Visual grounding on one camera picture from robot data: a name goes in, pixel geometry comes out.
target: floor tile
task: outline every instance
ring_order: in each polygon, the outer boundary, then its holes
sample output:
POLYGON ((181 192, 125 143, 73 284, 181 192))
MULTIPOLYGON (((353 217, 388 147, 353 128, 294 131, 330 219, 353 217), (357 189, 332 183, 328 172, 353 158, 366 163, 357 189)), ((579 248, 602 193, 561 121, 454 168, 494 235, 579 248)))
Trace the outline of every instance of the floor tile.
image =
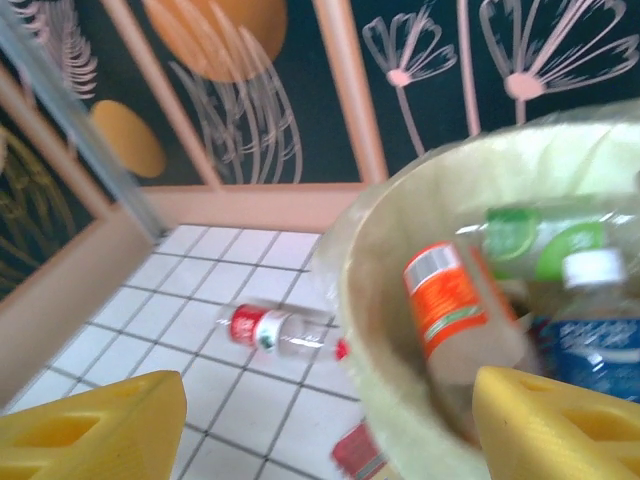
POLYGON ((259 267, 251 275, 247 285, 240 292, 238 299, 256 297, 281 302, 296 275, 297 272, 290 270, 259 267))
POLYGON ((358 398, 353 382, 333 356, 336 343, 342 335, 341 330, 338 328, 329 329, 329 333, 324 340, 325 345, 311 367, 311 371, 305 379, 305 384, 348 397, 358 398))
POLYGON ((120 335, 85 376, 98 385, 109 385, 126 379, 151 344, 120 335))
POLYGON ((161 292, 190 296, 215 262, 185 258, 158 288, 161 292))
POLYGON ((7 413, 15 413, 27 408, 37 407, 64 397, 75 380, 51 370, 44 372, 11 407, 7 413))
POLYGON ((331 451, 362 420, 362 415, 357 402, 303 388, 271 456, 320 478, 339 479, 331 451))
POLYGON ((140 309, 151 294, 144 290, 123 287, 111 298, 97 315, 93 323, 120 329, 140 309))
POLYGON ((153 254, 126 283, 132 287, 155 289, 164 281, 179 261, 180 257, 153 254))
POLYGON ((157 372, 158 370, 174 370, 181 374, 192 358, 193 356, 188 353, 156 345, 132 376, 137 377, 145 373, 157 372))
POLYGON ((202 236, 207 227, 197 225, 180 225, 160 245, 156 251, 184 255, 191 246, 202 236))
POLYGON ((246 372, 211 431, 266 454, 296 389, 296 385, 246 372))
POLYGON ((89 392, 93 390, 93 388, 89 385, 87 385, 86 383, 78 383, 78 385, 76 385, 75 387, 73 387, 73 390, 71 390, 71 392, 69 392, 69 397, 72 397, 73 395, 80 395, 81 393, 84 392, 89 392))
POLYGON ((88 325, 56 359, 53 366, 79 377, 116 335, 109 330, 88 325))
POLYGON ((183 480, 252 480, 262 459, 207 438, 183 480))
POLYGON ((239 374, 238 368, 196 358, 182 379, 187 394, 187 422, 209 428, 239 374))
POLYGON ((176 452, 176 459, 173 462, 173 469, 171 470, 170 480, 178 480, 180 474, 187 465, 187 462, 191 458, 193 451, 197 448, 198 443, 202 439, 202 433, 191 430, 185 427, 182 430, 182 437, 180 437, 180 445, 176 452))
POLYGON ((253 267, 233 263, 218 263, 194 298, 210 302, 228 303, 240 290, 253 267))
POLYGON ((220 307, 190 300, 160 341, 195 352, 214 329, 220 307))
POLYGON ((299 382, 307 370, 309 362, 300 358, 279 358, 258 350, 249 362, 248 368, 277 377, 299 382))
POLYGON ((320 235, 283 232, 264 257, 262 265, 300 269, 320 235))
POLYGON ((133 317, 125 331, 156 340, 185 302, 183 298, 156 293, 133 317))
POLYGON ((276 235, 277 232, 267 230, 243 230, 222 258, 231 262, 258 263, 276 235))
POLYGON ((244 366, 253 350, 246 345, 233 343, 229 338, 228 330, 229 328, 225 325, 218 326, 201 353, 213 358, 235 363, 239 366, 244 366))
POLYGON ((275 463, 267 462, 258 480, 306 480, 306 477, 286 470, 275 463))
POLYGON ((314 310, 331 311, 329 302, 316 289, 309 272, 305 272, 298 277, 291 293, 287 296, 286 302, 314 310))
POLYGON ((217 260, 238 236, 238 232, 240 230, 237 228, 212 227, 189 252, 189 256, 217 260))

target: orange bottle label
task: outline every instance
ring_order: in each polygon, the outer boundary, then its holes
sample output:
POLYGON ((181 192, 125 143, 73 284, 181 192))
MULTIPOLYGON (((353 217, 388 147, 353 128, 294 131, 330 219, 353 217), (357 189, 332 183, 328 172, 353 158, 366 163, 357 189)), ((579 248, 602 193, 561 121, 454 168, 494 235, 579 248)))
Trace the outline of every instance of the orange bottle label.
POLYGON ((427 358, 452 335, 488 322, 453 244, 422 250, 405 268, 404 280, 427 358))

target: plastic bottle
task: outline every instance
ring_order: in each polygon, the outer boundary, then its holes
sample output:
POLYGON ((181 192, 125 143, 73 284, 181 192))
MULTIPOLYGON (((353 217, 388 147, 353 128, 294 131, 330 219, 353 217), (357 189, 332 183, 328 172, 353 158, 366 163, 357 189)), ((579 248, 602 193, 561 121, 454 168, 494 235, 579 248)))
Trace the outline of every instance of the plastic bottle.
POLYGON ((310 359, 326 332, 325 325, 303 315, 258 305, 227 305, 218 317, 233 342, 279 357, 310 359))
POLYGON ((561 281, 562 260, 576 251, 616 246, 636 260, 639 215, 638 194, 581 195, 463 212, 454 223, 498 278, 561 281))
POLYGON ((640 302, 625 294, 620 252, 574 253, 563 270, 573 299, 549 327, 557 379, 640 401, 640 302))
POLYGON ((485 365, 538 374, 535 350, 477 249, 425 248, 404 272, 430 378, 456 424, 476 440, 473 386, 485 365))

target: red bottle label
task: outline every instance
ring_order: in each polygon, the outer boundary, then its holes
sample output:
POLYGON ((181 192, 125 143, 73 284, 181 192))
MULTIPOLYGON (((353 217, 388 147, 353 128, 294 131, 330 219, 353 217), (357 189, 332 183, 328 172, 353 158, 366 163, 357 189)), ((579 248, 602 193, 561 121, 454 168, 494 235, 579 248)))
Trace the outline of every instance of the red bottle label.
POLYGON ((229 334, 235 343, 256 347, 256 329, 271 310, 255 305, 240 305, 231 317, 229 334))

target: white bottle cap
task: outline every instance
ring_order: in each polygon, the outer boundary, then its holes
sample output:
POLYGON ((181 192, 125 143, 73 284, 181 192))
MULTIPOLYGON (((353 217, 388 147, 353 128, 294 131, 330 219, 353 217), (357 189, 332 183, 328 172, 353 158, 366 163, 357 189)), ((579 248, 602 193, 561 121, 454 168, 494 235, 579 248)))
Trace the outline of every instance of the white bottle cap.
POLYGON ((567 288, 599 283, 624 283, 627 280, 624 259, 614 248, 572 253, 563 260, 562 271, 567 288))

